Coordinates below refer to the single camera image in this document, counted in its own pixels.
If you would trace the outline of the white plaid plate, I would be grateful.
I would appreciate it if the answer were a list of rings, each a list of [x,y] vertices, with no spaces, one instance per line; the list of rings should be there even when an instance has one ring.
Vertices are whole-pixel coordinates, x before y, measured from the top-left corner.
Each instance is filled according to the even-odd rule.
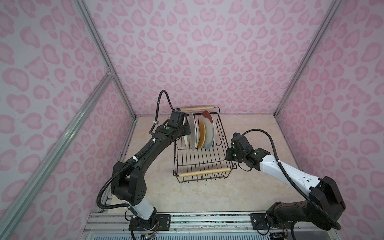
[[[197,124],[195,121],[194,114],[192,112],[189,112],[188,120],[191,128],[190,147],[194,151],[197,148]]]

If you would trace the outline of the orange woven plate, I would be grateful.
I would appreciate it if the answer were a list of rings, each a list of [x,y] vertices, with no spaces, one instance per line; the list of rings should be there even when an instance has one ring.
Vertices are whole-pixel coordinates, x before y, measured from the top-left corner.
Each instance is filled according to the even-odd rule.
[[[199,141],[197,144],[197,148],[201,149],[204,146],[206,141],[206,125],[204,122],[199,122]]]

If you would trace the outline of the large pink blue plate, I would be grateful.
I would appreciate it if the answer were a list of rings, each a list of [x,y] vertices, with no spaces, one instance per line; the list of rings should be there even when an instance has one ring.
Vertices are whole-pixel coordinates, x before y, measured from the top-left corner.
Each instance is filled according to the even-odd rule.
[[[203,144],[203,148],[209,150],[214,145],[216,134],[214,119],[209,111],[202,112],[201,122],[204,123],[206,127],[205,142]]]

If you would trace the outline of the black wire dish rack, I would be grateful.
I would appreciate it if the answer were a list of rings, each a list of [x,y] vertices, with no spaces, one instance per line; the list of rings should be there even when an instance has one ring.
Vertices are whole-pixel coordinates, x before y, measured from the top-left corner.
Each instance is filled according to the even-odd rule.
[[[226,161],[226,150],[229,147],[223,127],[219,107],[184,108],[182,112],[192,112],[195,120],[201,122],[202,112],[209,111],[214,119],[215,140],[209,150],[185,147],[184,138],[174,143],[174,171],[173,175],[180,184],[205,182],[226,179],[237,169],[237,164]]]

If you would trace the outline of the cream blue plate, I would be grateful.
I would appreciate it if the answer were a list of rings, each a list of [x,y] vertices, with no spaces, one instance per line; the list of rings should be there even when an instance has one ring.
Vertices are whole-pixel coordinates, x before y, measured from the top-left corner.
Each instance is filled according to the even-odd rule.
[[[186,148],[192,148],[193,147],[193,140],[195,139],[195,137],[193,136],[193,133],[192,133],[192,130],[194,128],[194,123],[193,123],[192,117],[193,117],[192,112],[187,112],[187,116],[186,116],[186,123],[188,123],[187,134],[185,136],[183,136]]]

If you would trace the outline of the orange sunburst plate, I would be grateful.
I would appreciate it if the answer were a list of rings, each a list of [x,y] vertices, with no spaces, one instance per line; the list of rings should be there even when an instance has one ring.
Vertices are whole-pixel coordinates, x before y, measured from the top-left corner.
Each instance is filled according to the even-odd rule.
[[[196,149],[198,149],[199,140],[200,140],[200,128],[199,128],[199,123],[196,120],[195,120],[195,137],[196,137]]]

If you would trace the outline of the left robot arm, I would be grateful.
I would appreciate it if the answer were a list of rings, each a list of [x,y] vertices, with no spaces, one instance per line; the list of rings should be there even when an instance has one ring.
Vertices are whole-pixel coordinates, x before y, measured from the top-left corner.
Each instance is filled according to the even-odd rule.
[[[168,120],[150,131],[150,140],[135,155],[124,163],[115,164],[111,193],[122,202],[109,205],[111,209],[126,208],[147,225],[155,224],[156,208],[146,198],[145,174],[163,150],[191,134],[190,125],[185,123],[186,116],[180,109],[173,110]]]

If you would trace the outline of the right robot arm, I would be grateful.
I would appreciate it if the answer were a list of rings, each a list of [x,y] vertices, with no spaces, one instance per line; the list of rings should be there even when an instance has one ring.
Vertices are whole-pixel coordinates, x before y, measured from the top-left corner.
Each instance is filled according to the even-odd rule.
[[[231,145],[226,151],[226,160],[244,163],[250,170],[255,169],[273,176],[303,197],[303,201],[300,202],[274,203],[266,211],[266,224],[276,229],[287,222],[293,225],[297,222],[308,222],[325,231],[340,230],[342,227],[338,220],[346,205],[336,181],[328,176],[319,178],[307,174],[284,163],[277,155],[271,135],[264,130],[259,132],[268,137],[271,152],[253,148],[247,139],[250,131],[243,134],[234,133]]]

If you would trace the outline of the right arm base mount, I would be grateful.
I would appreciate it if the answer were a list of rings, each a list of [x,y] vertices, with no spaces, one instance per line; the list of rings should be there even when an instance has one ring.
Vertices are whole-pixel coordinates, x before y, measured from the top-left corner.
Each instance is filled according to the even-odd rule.
[[[275,227],[270,227],[266,220],[266,213],[251,213],[250,214],[251,224],[254,230],[258,231],[270,231],[272,230],[290,230],[292,222],[285,222],[284,224],[276,225]]]

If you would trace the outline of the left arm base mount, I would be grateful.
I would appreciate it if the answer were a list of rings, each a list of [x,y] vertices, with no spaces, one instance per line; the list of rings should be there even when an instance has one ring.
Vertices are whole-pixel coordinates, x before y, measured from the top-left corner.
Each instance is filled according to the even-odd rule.
[[[171,224],[171,215],[154,214],[148,220],[143,220],[139,217],[133,217],[130,220],[130,231],[153,232],[153,231],[169,231]]]

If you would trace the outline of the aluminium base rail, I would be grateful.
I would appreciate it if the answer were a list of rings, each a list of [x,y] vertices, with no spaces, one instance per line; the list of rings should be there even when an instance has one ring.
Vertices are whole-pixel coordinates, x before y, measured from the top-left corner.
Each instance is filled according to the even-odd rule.
[[[262,192],[240,191],[236,189],[224,190],[214,188],[197,189],[196,191],[155,193],[148,191],[146,198],[160,214],[171,215],[170,230],[160,231],[160,234],[213,234],[213,233],[252,233],[251,214],[261,216],[263,220],[266,210],[275,202],[300,202],[305,200],[292,188],[277,189],[277,191]],[[85,226],[81,240],[95,240],[97,235],[120,234],[131,238],[129,222],[124,217],[123,210],[115,209],[103,213],[91,214]],[[325,232],[314,224],[307,222],[297,223],[294,229],[298,240],[334,239],[343,237],[336,230]]]

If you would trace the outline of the aluminium frame strut right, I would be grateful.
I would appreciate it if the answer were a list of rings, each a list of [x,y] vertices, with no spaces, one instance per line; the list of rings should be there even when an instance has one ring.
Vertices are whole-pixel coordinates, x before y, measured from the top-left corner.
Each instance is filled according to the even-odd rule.
[[[331,5],[330,5],[329,9],[327,10],[327,12],[326,12],[321,24],[319,25],[316,33],[314,34],[314,37],[313,37],[312,41],[310,42],[310,45],[309,45],[308,49],[306,50],[302,61],[298,65],[298,68],[295,71],[291,82],[289,83],[286,91],[283,94],[283,97],[282,97],[280,103],[278,104],[278,107],[274,113],[274,117],[276,119],[282,113],[283,107],[287,103],[288,98],[290,97],[291,93],[293,92],[296,84],[299,82],[305,68],[309,64],[312,56],[314,55],[317,47],[321,43],[327,30],[330,28],[333,21],[338,16],[339,11],[342,9],[343,5],[344,5],[344,1],[342,1],[342,0],[333,0],[331,2]]]

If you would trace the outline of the aluminium frame strut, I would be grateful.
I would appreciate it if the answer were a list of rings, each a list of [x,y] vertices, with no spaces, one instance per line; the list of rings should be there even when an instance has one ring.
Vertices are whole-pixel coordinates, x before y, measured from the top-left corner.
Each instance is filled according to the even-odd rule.
[[[313,37],[312,41],[310,42],[310,45],[309,45],[308,49],[306,50],[302,61],[298,65],[298,68],[295,71],[291,82],[289,83],[286,91],[283,94],[283,97],[282,97],[280,103],[278,104],[278,107],[274,113],[274,117],[276,119],[282,113],[283,107],[287,103],[288,98],[290,97],[291,93],[293,92],[296,84],[299,82],[305,68],[309,64],[312,56],[314,55],[317,47],[321,43],[327,30],[330,28],[333,21],[338,16],[339,11],[342,9],[343,5],[344,5],[344,1],[342,1],[342,0],[333,0],[331,2],[331,5],[330,5],[329,9],[327,10],[327,12],[326,12],[321,24],[319,25],[316,33],[314,34],[314,37]]]
[[[101,11],[101,1],[1,1],[3,240],[79,239],[120,158],[133,112]]]

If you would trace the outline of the aluminium frame strut left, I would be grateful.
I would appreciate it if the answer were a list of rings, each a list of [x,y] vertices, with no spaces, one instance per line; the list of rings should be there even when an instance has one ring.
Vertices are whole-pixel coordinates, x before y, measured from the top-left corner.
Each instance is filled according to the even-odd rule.
[[[101,11],[101,1],[1,1],[3,240],[79,239],[120,158],[133,112]]]

